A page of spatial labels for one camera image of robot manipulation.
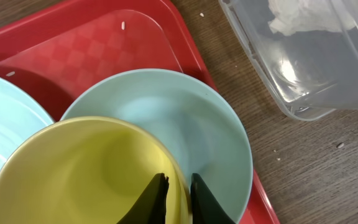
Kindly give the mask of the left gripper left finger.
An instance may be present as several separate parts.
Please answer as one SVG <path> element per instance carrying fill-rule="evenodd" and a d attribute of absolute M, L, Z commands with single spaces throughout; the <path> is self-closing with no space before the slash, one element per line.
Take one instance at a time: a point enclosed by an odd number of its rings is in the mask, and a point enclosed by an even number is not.
<path fill-rule="evenodd" d="M 118 224 L 165 224 L 169 178 L 155 174 L 132 208 Z"/>

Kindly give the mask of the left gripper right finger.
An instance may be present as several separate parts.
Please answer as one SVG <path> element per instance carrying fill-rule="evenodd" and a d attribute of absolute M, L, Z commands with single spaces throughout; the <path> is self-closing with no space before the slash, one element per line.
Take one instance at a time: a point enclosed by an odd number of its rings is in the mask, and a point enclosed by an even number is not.
<path fill-rule="evenodd" d="M 190 195 L 193 224 L 235 224 L 197 173 L 191 175 Z"/>

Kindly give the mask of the yellow plastic cup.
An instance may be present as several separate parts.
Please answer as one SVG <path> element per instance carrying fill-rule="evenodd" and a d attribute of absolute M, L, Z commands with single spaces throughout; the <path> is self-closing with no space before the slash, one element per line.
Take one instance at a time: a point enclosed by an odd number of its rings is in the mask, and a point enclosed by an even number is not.
<path fill-rule="evenodd" d="M 59 121 L 3 165 L 0 223 L 118 223 L 158 173 L 169 178 L 165 223 L 189 223 L 183 174 L 158 139 L 120 119 Z"/>

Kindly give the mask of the small light blue bowl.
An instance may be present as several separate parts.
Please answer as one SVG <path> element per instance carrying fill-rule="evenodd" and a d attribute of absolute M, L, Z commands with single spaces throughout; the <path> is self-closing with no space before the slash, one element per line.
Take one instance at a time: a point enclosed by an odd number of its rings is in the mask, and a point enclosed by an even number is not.
<path fill-rule="evenodd" d="M 223 210 L 240 221 L 253 181 L 247 133 L 229 103 L 202 81 L 148 68 L 105 78 L 82 93 L 63 119 L 108 116 L 159 139 L 186 181 L 199 174 Z"/>

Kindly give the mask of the white napkin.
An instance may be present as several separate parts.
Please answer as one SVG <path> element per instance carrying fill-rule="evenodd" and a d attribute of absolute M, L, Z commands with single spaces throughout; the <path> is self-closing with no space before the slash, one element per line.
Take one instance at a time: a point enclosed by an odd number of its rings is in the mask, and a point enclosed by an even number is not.
<path fill-rule="evenodd" d="M 275 18 L 268 22 L 275 34 L 291 36 L 297 32 L 342 32 L 355 28 L 356 22 L 344 1 L 339 0 L 269 0 Z"/>

